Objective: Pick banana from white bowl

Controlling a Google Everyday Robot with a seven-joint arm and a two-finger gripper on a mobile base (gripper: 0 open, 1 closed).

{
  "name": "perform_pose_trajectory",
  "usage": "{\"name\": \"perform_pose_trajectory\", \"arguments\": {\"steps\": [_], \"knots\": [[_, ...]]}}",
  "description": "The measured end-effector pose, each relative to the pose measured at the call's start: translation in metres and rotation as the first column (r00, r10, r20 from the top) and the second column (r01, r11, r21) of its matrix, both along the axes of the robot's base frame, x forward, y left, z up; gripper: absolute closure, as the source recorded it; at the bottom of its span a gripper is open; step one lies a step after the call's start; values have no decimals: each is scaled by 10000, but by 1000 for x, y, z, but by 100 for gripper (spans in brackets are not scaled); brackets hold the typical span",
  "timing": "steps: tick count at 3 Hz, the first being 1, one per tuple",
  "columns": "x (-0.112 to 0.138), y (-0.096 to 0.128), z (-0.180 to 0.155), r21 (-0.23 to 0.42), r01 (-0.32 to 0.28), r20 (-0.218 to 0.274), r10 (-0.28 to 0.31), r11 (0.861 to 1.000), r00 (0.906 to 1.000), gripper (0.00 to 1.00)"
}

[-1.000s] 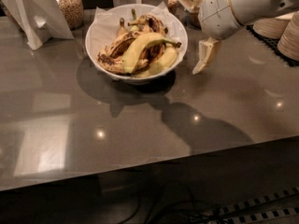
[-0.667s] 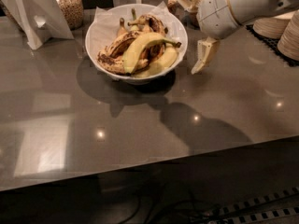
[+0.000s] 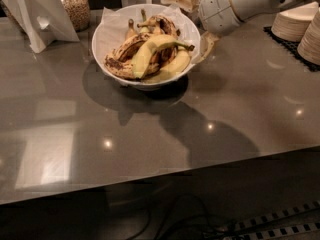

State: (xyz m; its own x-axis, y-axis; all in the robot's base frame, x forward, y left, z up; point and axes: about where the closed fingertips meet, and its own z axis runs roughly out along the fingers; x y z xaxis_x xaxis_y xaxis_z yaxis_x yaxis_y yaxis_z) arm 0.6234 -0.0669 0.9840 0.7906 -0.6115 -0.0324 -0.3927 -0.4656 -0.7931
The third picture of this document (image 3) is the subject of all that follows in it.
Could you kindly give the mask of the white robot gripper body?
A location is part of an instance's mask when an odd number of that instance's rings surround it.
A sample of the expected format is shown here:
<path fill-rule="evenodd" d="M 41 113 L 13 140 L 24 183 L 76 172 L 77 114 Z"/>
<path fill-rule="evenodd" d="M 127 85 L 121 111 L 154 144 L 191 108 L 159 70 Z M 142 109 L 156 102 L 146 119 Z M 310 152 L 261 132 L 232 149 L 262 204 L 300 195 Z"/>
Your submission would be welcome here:
<path fill-rule="evenodd" d="M 228 35 L 241 25 L 231 0 L 200 0 L 198 16 L 204 29 L 215 35 Z"/>

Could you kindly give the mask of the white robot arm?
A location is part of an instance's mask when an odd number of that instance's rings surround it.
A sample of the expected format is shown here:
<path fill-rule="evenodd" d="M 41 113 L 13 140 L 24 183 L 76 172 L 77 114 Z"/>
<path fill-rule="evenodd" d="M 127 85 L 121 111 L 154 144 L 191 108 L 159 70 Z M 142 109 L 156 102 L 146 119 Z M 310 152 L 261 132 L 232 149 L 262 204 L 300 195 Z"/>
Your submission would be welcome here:
<path fill-rule="evenodd" d="M 222 37 L 256 16 L 278 13 L 308 1 L 320 0 L 161 0 L 161 3 L 197 12 L 203 28 Z"/>

